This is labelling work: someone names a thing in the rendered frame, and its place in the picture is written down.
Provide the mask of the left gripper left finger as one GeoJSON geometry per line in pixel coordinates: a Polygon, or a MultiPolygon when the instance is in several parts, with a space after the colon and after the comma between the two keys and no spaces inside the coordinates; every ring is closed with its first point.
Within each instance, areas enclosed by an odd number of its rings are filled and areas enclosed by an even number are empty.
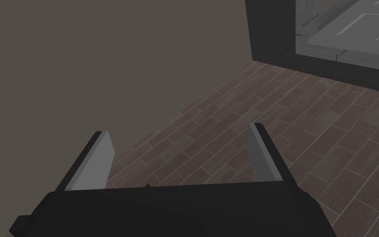
{"type": "Polygon", "coordinates": [[[108,131],[95,132],[55,191],[104,189],[114,157],[108,131]]]}

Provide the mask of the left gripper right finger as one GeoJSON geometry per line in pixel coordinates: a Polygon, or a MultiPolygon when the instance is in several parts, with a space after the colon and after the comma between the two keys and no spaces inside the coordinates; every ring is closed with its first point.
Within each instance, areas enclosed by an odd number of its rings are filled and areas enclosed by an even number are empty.
{"type": "Polygon", "coordinates": [[[291,181],[291,173],[263,124],[248,124],[247,153],[254,182],[291,181]]]}

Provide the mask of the dark framed glass door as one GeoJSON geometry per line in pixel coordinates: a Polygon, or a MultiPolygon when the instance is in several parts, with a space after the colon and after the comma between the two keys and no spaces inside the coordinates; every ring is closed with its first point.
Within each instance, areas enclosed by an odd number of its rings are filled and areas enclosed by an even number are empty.
{"type": "Polygon", "coordinates": [[[379,91],[379,0],[245,0],[254,61],[379,91]]]}

